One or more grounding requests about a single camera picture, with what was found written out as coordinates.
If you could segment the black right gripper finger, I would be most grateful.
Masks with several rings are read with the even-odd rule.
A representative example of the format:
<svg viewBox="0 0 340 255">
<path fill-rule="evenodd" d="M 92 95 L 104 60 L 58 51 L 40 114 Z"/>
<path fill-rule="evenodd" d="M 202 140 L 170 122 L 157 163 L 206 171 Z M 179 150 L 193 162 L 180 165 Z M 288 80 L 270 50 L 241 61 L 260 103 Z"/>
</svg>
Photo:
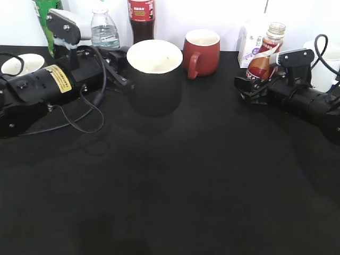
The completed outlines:
<svg viewBox="0 0 340 255">
<path fill-rule="evenodd" d="M 249 104 L 267 104 L 267 90 L 262 91 L 240 91 L 243 100 Z"/>
<path fill-rule="evenodd" d="M 249 80 L 243 77 L 235 77 L 234 85 L 241 94 L 266 94 L 268 92 L 267 80 Z"/>
</svg>

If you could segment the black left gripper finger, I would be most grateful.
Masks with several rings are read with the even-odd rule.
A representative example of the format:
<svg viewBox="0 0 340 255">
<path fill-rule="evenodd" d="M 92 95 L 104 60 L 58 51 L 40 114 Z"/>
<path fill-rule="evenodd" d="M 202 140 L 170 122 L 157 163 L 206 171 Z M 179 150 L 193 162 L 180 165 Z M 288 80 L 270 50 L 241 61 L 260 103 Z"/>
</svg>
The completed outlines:
<svg viewBox="0 0 340 255">
<path fill-rule="evenodd" d="M 128 46 L 119 48 L 97 47 L 102 57 L 108 60 L 108 63 L 117 70 L 125 70 L 127 67 L 126 55 L 129 50 Z"/>
<path fill-rule="evenodd" d="M 132 93 L 135 91 L 134 83 L 119 75 L 107 62 L 105 62 L 105 71 L 107 86 L 112 86 L 114 87 L 114 90 L 122 93 Z"/>
</svg>

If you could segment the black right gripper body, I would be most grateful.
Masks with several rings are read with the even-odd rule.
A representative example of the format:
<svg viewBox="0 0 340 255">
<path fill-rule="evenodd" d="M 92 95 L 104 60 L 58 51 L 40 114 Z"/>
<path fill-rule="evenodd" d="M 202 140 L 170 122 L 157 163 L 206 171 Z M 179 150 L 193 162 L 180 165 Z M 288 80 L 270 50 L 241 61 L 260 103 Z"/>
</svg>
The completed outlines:
<svg viewBox="0 0 340 255">
<path fill-rule="evenodd" d="M 299 91 L 311 89 L 310 83 L 301 78 L 289 81 L 288 78 L 276 78 L 268 82 L 265 103 L 270 106 L 281 108 L 289 113 L 312 113 L 311 101 L 303 102 L 307 99 L 302 93 L 302 99 L 294 99 Z"/>
</svg>

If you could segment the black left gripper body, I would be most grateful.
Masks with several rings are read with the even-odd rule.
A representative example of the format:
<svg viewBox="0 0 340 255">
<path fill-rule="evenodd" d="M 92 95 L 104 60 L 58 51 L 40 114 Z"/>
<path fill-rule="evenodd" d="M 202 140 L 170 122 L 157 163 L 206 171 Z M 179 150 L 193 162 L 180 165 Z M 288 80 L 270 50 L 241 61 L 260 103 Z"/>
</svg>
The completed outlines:
<svg viewBox="0 0 340 255">
<path fill-rule="evenodd" d="M 55 62 L 69 78 L 71 85 L 79 88 L 87 85 L 88 90 L 99 90 L 103 86 L 103 66 L 94 46 L 79 46 L 68 50 L 55 46 Z"/>
</svg>

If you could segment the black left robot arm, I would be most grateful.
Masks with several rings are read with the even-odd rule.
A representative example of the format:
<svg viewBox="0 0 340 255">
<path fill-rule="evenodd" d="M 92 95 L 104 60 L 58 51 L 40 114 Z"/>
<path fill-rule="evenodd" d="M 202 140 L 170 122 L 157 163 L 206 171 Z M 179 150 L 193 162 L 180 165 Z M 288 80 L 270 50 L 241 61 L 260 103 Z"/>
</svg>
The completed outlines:
<svg viewBox="0 0 340 255">
<path fill-rule="evenodd" d="M 134 89 L 123 77 L 127 70 L 128 46 L 118 49 L 80 46 L 56 47 L 55 63 L 20 76 L 1 73 L 1 138 L 28 135 L 28 129 L 49 112 L 81 99 L 89 110 L 66 125 L 77 130 L 77 122 L 100 111 L 109 86 L 124 94 Z"/>
</svg>

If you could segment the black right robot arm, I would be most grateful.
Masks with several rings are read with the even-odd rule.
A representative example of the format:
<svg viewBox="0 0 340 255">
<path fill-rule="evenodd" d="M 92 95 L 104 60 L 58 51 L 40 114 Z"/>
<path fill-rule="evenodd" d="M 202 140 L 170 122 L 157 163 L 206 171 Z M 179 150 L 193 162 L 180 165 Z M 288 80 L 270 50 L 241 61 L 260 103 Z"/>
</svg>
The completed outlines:
<svg viewBox="0 0 340 255">
<path fill-rule="evenodd" d="M 236 77 L 234 85 L 247 103 L 280 107 L 316 125 L 329 141 L 339 145 L 339 97 L 286 75 L 269 80 Z"/>
</svg>

